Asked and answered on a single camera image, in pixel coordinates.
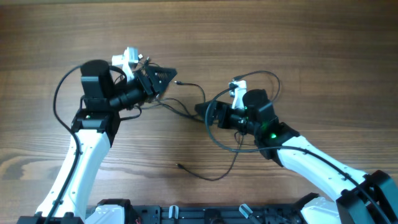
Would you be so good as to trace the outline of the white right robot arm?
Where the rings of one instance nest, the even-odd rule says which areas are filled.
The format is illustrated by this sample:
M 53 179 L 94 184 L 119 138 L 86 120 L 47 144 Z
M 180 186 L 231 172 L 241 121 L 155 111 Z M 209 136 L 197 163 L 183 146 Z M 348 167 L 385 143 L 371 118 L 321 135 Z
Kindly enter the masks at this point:
M 265 90 L 232 94 L 234 102 L 213 98 L 195 111 L 206 127 L 235 129 L 254 136 L 255 151 L 296 172 L 326 194 L 309 194 L 298 205 L 305 223 L 397 223 L 397 186 L 381 170 L 373 174 L 351 168 L 313 146 L 279 122 Z

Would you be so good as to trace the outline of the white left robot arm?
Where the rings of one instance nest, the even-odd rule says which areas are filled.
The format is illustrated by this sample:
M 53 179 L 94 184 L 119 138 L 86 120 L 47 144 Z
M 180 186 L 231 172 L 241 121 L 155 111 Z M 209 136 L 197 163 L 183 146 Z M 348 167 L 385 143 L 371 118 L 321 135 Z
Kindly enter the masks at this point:
M 71 135 L 66 158 L 35 214 L 19 217 L 18 223 L 141 223 L 128 199 L 104 199 L 91 215 L 88 199 L 123 121 L 120 111 L 162 97 L 177 71 L 146 64 L 127 76 L 105 60 L 90 60 L 78 69 L 84 94 L 72 124 L 64 126 Z

